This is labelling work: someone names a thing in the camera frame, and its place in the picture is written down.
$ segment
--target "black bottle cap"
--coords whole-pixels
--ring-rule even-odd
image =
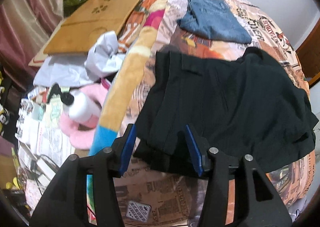
[[[62,92],[60,94],[60,99],[62,101],[63,104],[70,106],[73,104],[75,98],[73,97],[73,95],[69,92]]]

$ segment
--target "black cloth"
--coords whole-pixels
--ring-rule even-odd
[[[186,124],[228,155],[251,154],[267,173],[315,148],[306,92],[261,49],[235,61],[157,52],[156,82],[135,123],[134,156],[151,169],[196,176],[185,141]]]

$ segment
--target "newspaper print pattern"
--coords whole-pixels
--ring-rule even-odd
[[[149,14],[149,8],[156,0],[140,0],[134,11],[130,14],[119,42],[119,53],[126,53],[132,42],[137,38],[140,29],[143,26],[146,16]]]
[[[250,46],[262,48],[277,59],[283,65],[293,83],[309,94],[308,84],[304,80],[296,54],[288,39],[274,21],[246,0],[225,1],[230,5],[230,9],[239,23],[252,36]],[[207,56],[234,60],[242,56],[248,47],[248,45],[236,43],[204,40],[180,30],[176,20],[185,14],[186,2],[187,0],[168,0],[164,18],[159,26],[158,36],[152,48],[153,55],[146,64],[142,82],[132,95],[119,135],[123,135],[128,123],[135,122],[143,107],[147,93],[154,84],[154,62],[157,50],[163,47],[174,47],[181,51],[186,49],[184,53],[199,57]],[[314,164],[315,155],[312,152],[288,166],[267,174],[287,206],[305,195],[313,179]],[[114,182],[118,190],[117,197],[120,208],[123,208],[121,212],[126,225],[197,226],[207,181],[153,171],[143,161],[132,158],[127,172],[121,179],[115,179]],[[146,223],[133,222],[125,217],[124,214],[130,200],[151,205],[152,212]],[[234,181],[230,181],[226,224],[233,221],[233,210]]]

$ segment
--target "blue gripper pad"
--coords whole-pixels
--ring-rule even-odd
[[[135,144],[136,138],[137,138],[137,130],[136,130],[135,125],[132,125],[131,129],[126,129],[126,131],[124,132],[124,136],[127,135],[128,130],[130,130],[130,132],[128,134],[127,142],[124,145],[124,148],[122,150],[121,157],[120,157],[119,173],[121,176],[128,169],[130,158],[131,158],[132,151],[133,151],[133,147],[134,147],[134,144]]]
[[[200,153],[200,150],[196,144],[196,141],[195,141],[194,136],[190,130],[189,125],[186,125],[185,133],[186,133],[186,142],[187,142],[187,146],[188,146],[189,153],[191,156],[193,168],[198,173],[198,176],[202,176],[204,173],[204,170],[202,168],[201,153]]]

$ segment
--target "wooden door frame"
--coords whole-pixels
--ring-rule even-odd
[[[303,43],[298,47],[298,49],[296,50],[297,53],[297,58],[299,58],[299,51],[306,46],[307,43],[309,43],[309,41],[311,40],[313,34],[316,32],[316,30],[319,28],[320,26],[320,19],[318,20],[318,22],[316,23],[315,27],[312,29],[311,33],[308,35],[308,37],[305,39],[305,41],[303,41]],[[310,81],[308,81],[309,84],[309,88],[311,88],[312,86],[314,86],[317,82],[320,81],[320,72],[318,72],[314,77],[312,77],[312,79]]]

